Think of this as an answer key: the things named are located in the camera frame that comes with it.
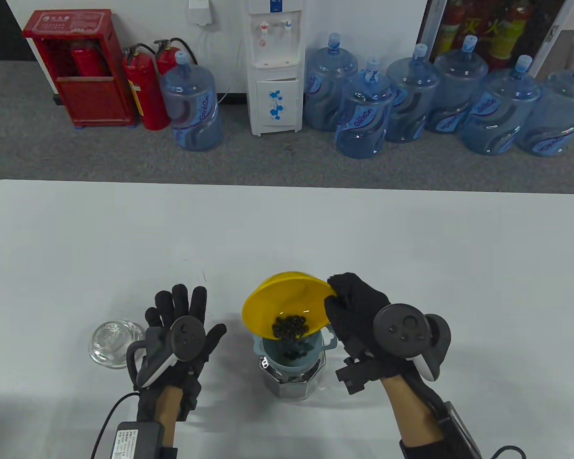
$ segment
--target forearm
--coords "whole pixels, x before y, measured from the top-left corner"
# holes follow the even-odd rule
[[[182,389],[169,385],[163,390],[160,398],[157,399],[155,420],[164,426],[162,446],[165,448],[171,448],[173,446],[174,428],[176,427],[182,397]]]
[[[444,439],[431,411],[401,376],[381,380],[389,397],[404,446],[414,448]]]

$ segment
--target metal container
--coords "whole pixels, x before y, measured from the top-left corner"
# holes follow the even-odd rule
[[[305,400],[319,385],[322,370],[325,367],[325,351],[305,373],[281,373],[270,365],[266,356],[259,358],[259,369],[264,377],[265,386],[281,400]]]

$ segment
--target vr controller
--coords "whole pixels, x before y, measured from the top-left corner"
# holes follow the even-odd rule
[[[167,334],[162,327],[149,327],[145,339],[128,346],[125,360],[130,380],[136,388],[149,387],[177,361],[195,359],[205,341],[204,326],[193,316],[176,319]],[[145,349],[147,355],[137,370],[135,355],[140,349]]]
[[[440,376],[451,343],[451,329],[442,317],[396,303],[381,309],[373,323],[376,342],[389,354],[414,363],[427,381]]]

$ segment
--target white table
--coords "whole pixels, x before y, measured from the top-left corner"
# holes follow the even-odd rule
[[[0,181],[0,459],[88,457],[131,390],[88,357],[92,330],[142,323],[178,282],[206,285],[208,323],[228,326],[179,457],[401,457],[380,384],[349,396],[336,380],[343,350],[304,402],[263,387],[241,307],[290,270],[353,271],[443,315],[453,343],[433,388],[484,457],[510,443],[574,458],[574,196]]]

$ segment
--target black glove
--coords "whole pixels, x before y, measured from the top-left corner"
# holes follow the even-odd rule
[[[172,293],[161,291],[155,295],[155,307],[147,309],[145,319],[149,327],[162,327],[164,336],[176,319],[186,315],[193,315],[202,324],[206,315],[206,288],[198,286],[191,294],[191,306],[187,297],[187,288],[183,284],[173,287]],[[201,386],[198,376],[209,360],[209,355],[219,340],[226,333],[224,324],[217,324],[206,335],[202,352],[192,361],[178,361],[173,367],[168,367],[149,387],[140,390],[138,403],[138,421],[150,421],[155,417],[155,405],[165,387],[172,385],[183,389],[183,398],[180,401],[180,415],[178,420],[185,420],[189,411],[195,409]]]
[[[325,300],[327,318],[351,358],[359,359],[362,368],[365,364],[368,379],[392,378],[413,369],[411,361],[388,354],[374,338],[374,317],[390,304],[387,295],[353,273],[331,276],[327,282],[336,292]]]

